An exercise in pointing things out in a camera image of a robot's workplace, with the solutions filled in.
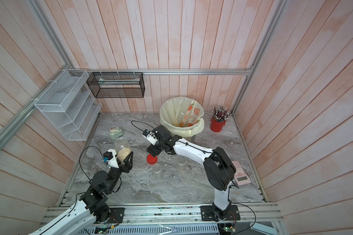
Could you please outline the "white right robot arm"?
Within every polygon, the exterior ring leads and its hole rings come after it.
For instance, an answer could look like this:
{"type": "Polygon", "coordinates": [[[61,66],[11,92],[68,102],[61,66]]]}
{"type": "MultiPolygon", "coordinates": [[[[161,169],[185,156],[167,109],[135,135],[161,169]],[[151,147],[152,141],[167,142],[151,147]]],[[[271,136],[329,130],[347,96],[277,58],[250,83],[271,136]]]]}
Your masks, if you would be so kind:
{"type": "Polygon", "coordinates": [[[162,125],[144,130],[143,137],[151,143],[147,152],[153,157],[164,151],[169,155],[184,156],[204,167],[207,179],[214,187],[214,201],[211,206],[201,206],[203,221],[219,222],[234,215],[237,206],[231,203],[230,188],[235,185],[236,168],[222,148],[205,148],[181,136],[172,136],[162,125]]]}

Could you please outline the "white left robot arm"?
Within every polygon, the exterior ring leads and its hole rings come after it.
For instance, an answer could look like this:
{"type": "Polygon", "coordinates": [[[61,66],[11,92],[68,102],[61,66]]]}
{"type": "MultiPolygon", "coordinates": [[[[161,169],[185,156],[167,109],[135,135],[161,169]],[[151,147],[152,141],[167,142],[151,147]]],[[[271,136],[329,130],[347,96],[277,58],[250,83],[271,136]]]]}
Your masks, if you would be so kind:
{"type": "Polygon", "coordinates": [[[118,226],[123,222],[124,208],[110,208],[106,201],[107,196],[115,192],[117,182],[122,173],[132,169],[133,152],[120,162],[115,160],[112,152],[104,154],[104,162],[110,166],[108,172],[101,170],[89,180],[89,188],[76,203],[64,213],[53,219],[42,228],[34,231],[33,235],[75,235],[94,223],[118,226]]]}

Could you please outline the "wide oatmeal jar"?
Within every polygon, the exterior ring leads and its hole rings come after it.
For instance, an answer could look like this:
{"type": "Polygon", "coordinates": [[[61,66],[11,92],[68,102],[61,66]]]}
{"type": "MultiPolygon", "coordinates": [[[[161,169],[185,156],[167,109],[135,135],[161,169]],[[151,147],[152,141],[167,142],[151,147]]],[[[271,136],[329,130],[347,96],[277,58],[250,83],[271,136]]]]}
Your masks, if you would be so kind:
{"type": "Polygon", "coordinates": [[[177,157],[177,164],[179,166],[183,166],[187,164],[187,158],[185,156],[178,156],[177,157]]]}

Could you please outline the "small oatmeal jar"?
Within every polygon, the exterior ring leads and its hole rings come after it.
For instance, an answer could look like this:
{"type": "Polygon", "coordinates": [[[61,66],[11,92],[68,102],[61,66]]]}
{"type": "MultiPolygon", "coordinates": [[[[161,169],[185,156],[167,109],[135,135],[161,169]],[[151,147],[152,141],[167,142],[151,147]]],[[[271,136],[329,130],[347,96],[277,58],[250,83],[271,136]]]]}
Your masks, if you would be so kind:
{"type": "Polygon", "coordinates": [[[152,174],[159,175],[162,173],[162,166],[160,164],[154,164],[152,166],[152,174]]]}

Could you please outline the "red lidded oatmeal jar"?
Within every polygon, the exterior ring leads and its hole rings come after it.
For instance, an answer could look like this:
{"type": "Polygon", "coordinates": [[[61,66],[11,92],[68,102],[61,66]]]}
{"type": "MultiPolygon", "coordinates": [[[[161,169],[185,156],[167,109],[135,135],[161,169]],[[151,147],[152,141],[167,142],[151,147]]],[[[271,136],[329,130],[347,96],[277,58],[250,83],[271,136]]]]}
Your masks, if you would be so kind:
{"type": "Polygon", "coordinates": [[[126,138],[120,137],[114,141],[116,158],[123,163],[125,158],[132,152],[131,146],[126,138]]]}

